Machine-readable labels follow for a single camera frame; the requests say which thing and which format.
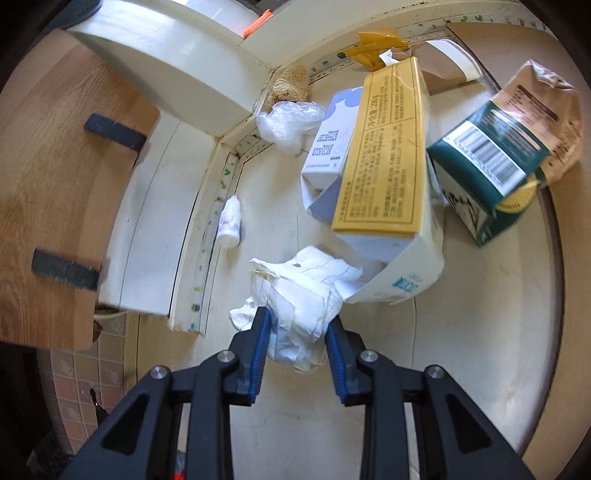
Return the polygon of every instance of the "cardboard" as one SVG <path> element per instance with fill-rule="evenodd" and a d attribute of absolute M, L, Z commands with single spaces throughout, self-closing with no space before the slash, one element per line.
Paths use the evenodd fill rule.
<path fill-rule="evenodd" d="M 418 42 L 406 51 L 390 50 L 380 58 L 386 65 L 416 57 L 429 93 L 452 88 L 482 77 L 470 54 L 448 38 Z"/>
<path fill-rule="evenodd" d="M 414 235 L 421 228 L 428 93 L 410 58 L 365 77 L 332 229 Z"/>
<path fill-rule="evenodd" d="M 532 59 L 568 79 L 581 98 L 583 156 L 560 182 L 549 187 L 560 230 L 564 270 L 560 350 L 548 398 L 524 455 L 538 480 L 554 480 L 591 424 L 591 363 L 585 361 L 591 351 L 591 90 L 564 47 L 543 31 L 467 22 L 448 27 L 499 85 L 506 84 L 521 65 Z"/>

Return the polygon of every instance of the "plastic bag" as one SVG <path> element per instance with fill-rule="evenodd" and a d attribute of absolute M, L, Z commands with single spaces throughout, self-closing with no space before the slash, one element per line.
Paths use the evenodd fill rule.
<path fill-rule="evenodd" d="M 259 113 L 256 125 L 263 140 L 289 155 L 299 155 L 303 135 L 320 126 L 324 109 L 314 102 L 278 102 L 271 113 Z"/>
<path fill-rule="evenodd" d="M 238 331 L 252 326 L 258 307 L 271 311 L 267 355 L 300 372 L 324 363 L 324 335 L 343 305 L 336 281 L 354 282 L 358 268 L 315 247 L 306 247 L 291 260 L 273 264 L 253 258 L 251 296 L 230 311 Z"/>

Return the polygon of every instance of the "orange clip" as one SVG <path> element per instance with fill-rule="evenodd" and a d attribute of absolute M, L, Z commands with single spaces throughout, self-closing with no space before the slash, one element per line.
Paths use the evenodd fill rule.
<path fill-rule="evenodd" d="M 257 28 L 259 28 L 263 23 L 269 20 L 273 14 L 271 10 L 265 10 L 262 15 L 257 18 L 250 27 L 248 27 L 244 33 L 242 34 L 242 38 L 247 38 L 248 35 L 252 34 Z"/>

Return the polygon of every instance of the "small bottle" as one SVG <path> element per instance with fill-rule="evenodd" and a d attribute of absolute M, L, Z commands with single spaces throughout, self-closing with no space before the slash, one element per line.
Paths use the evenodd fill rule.
<path fill-rule="evenodd" d="M 238 245 L 240 222 L 240 200 L 234 195 L 226 202 L 217 227 L 216 241 L 220 242 L 222 248 L 234 248 Z"/>

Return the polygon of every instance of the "crumpled white tissue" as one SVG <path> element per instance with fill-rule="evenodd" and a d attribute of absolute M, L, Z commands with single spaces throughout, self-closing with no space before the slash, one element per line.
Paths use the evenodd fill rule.
<path fill-rule="evenodd" d="M 362 272 L 315 247 L 306 247 L 291 260 L 273 264 L 253 258 L 251 296 L 230 311 L 236 330 L 252 326 L 256 309 L 271 311 L 268 356 L 301 372 L 324 363 L 324 335 L 343 305 L 336 280 L 355 281 Z"/>

